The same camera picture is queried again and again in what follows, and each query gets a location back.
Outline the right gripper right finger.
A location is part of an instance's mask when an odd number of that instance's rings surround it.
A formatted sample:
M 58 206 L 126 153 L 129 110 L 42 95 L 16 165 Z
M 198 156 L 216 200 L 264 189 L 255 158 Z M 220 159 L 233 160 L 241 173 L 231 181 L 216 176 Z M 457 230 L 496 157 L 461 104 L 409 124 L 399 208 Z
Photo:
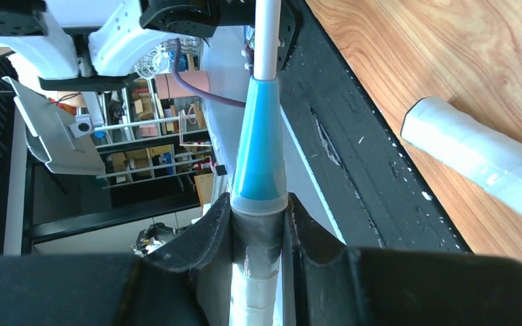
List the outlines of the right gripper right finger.
M 522 325 L 522 263 L 349 247 L 295 194 L 283 222 L 284 325 Z

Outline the blue racket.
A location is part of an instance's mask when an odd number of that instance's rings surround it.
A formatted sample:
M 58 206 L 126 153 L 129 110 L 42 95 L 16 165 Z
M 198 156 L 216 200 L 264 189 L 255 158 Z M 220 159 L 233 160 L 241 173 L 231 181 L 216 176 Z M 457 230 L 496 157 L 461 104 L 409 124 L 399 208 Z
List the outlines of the blue racket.
M 233 231 L 231 325 L 272 325 L 283 218 L 288 206 L 277 51 L 280 1 L 255 5 L 254 72 L 230 194 Z
M 400 135 L 522 216 L 522 143 L 437 96 L 407 111 Z

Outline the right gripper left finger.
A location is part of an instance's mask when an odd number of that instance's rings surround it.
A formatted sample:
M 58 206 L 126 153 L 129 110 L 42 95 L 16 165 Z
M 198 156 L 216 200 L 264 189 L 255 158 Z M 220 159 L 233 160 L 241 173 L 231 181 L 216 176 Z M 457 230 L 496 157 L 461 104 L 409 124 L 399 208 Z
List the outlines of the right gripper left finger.
M 0 325 L 227 325 L 229 195 L 145 257 L 0 256 Z

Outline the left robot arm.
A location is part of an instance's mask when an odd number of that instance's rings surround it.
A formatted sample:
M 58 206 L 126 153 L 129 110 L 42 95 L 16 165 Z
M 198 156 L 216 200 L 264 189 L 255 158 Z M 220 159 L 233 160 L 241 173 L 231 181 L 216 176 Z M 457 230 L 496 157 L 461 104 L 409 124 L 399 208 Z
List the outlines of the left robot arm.
M 70 35 L 47 1 L 0 1 L 0 43 L 24 58 L 46 89 L 70 79 L 123 78 L 162 43 L 208 38 L 227 1 L 97 1 L 108 17 L 95 31 Z

